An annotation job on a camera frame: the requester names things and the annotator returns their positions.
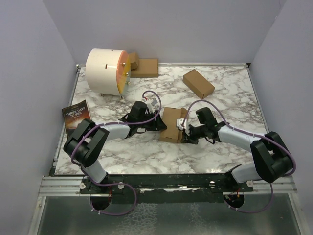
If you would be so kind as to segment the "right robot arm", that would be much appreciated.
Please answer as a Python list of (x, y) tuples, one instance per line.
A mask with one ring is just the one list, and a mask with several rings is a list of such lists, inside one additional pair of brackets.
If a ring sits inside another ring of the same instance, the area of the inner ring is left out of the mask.
[(264, 180), (273, 183), (293, 170), (294, 164), (281, 137), (276, 132), (253, 134), (228, 127), (227, 122), (218, 123), (207, 107), (196, 111), (200, 126), (193, 126), (185, 118), (177, 119), (177, 128), (182, 131), (182, 143), (198, 144), (206, 139), (211, 144), (224, 142), (252, 154), (253, 162), (239, 165), (228, 172), (225, 187), (238, 190), (247, 181)]

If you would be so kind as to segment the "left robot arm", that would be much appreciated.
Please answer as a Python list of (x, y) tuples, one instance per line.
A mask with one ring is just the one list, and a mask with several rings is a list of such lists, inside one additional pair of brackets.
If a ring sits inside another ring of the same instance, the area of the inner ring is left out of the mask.
[(158, 101), (142, 99), (136, 101), (129, 113), (116, 122), (97, 125), (84, 119), (67, 138), (63, 150), (71, 161), (78, 165), (91, 180), (91, 187), (97, 193), (107, 190), (107, 171), (101, 166), (98, 157), (104, 144), (114, 139), (127, 139), (146, 131), (157, 132), (167, 129), (155, 106)]

